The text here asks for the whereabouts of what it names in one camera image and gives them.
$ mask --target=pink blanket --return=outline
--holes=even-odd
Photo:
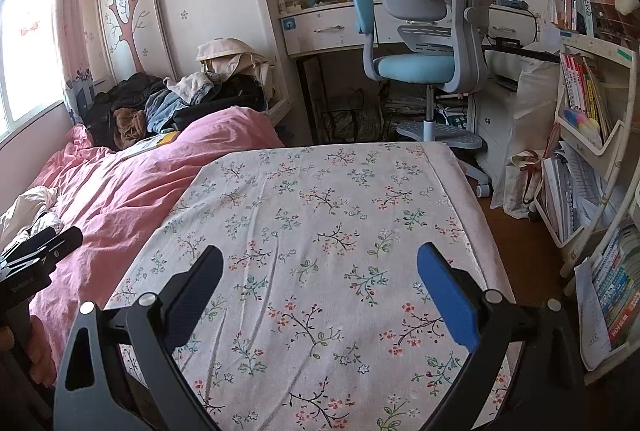
[[[33,185],[59,188],[54,206],[84,244],[59,264],[52,284],[31,301],[60,363],[79,304],[105,305],[151,234],[203,166],[236,151],[282,148],[268,119],[233,107],[193,122],[168,144],[128,160],[94,148],[84,126],[45,164]]]

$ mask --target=hand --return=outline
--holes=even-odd
[[[0,351],[14,347],[14,334],[7,327],[0,327]],[[51,347],[47,341],[42,321],[31,316],[31,337],[25,350],[33,365],[29,371],[33,382],[49,387],[56,381],[56,365],[51,358]]]

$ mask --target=pink curtain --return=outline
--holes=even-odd
[[[74,122],[82,122],[82,117],[94,102],[95,92],[84,44],[80,0],[56,0],[53,17],[65,78],[66,109]]]

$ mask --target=blue seat cushion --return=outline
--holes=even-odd
[[[456,69],[453,55],[401,54],[376,59],[373,66],[387,79],[422,85],[448,83]]]

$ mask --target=window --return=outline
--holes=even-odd
[[[0,139],[62,99],[54,0],[4,0],[0,12]]]

